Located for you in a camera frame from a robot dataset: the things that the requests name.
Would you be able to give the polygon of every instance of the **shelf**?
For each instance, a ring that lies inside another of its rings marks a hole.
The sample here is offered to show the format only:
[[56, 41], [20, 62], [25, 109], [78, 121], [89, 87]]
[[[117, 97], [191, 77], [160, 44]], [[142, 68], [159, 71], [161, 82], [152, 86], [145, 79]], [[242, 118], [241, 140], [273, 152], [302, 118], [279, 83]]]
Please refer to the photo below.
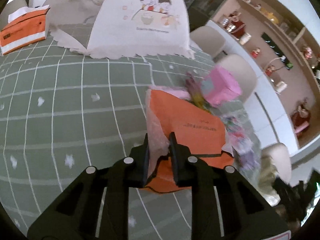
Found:
[[283, 42], [283, 44], [289, 49], [289, 51], [294, 55], [297, 61], [300, 63], [301, 69], [306, 76], [310, 87], [316, 97], [316, 101], [320, 106], [320, 86], [313, 75], [309, 63], [304, 58], [303, 54], [300, 52], [295, 43], [289, 38], [289, 36], [276, 24], [271, 22], [262, 12], [257, 10], [252, 4], [246, 3], [244, 0], [236, 0], [241, 8], [248, 11], [254, 17], [256, 17], [260, 22], [266, 25], [273, 33], [275, 33], [278, 38]]

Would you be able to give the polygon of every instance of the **green tablecloth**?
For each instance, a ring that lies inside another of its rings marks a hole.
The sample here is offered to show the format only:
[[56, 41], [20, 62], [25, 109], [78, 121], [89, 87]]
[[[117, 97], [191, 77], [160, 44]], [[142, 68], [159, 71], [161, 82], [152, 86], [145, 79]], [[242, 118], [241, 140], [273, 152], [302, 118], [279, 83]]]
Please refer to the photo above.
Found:
[[[200, 80], [213, 62], [195, 51], [195, 60], [92, 59], [48, 37], [0, 57], [0, 199], [23, 233], [87, 166], [109, 167], [143, 143], [148, 86], [183, 86], [187, 71]], [[260, 154], [242, 103], [220, 109], [234, 110]], [[130, 189], [129, 239], [189, 239], [190, 225], [189, 190], [154, 195]]]

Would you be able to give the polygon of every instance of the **pink box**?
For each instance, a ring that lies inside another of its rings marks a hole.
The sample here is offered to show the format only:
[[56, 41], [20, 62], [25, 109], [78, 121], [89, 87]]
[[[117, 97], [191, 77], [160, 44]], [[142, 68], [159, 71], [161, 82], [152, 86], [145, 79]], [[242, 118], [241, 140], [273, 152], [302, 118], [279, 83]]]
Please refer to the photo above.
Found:
[[202, 80], [201, 92], [204, 99], [212, 106], [218, 106], [223, 101], [231, 101], [242, 94], [233, 75], [219, 65], [216, 65]]

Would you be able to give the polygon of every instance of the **orange package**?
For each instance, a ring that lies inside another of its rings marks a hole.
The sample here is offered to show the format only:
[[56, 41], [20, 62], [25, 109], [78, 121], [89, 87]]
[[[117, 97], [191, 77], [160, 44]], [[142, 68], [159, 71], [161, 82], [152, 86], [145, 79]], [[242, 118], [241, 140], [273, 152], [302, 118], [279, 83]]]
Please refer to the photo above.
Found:
[[45, 16], [49, 8], [28, 12], [10, 22], [0, 32], [0, 46], [2, 54], [8, 54], [16, 49], [47, 36]]
[[188, 146], [208, 165], [224, 168], [234, 158], [222, 121], [191, 103], [160, 90], [147, 92], [147, 130], [150, 162], [147, 189], [157, 193], [181, 190], [175, 185], [168, 156], [169, 134]]

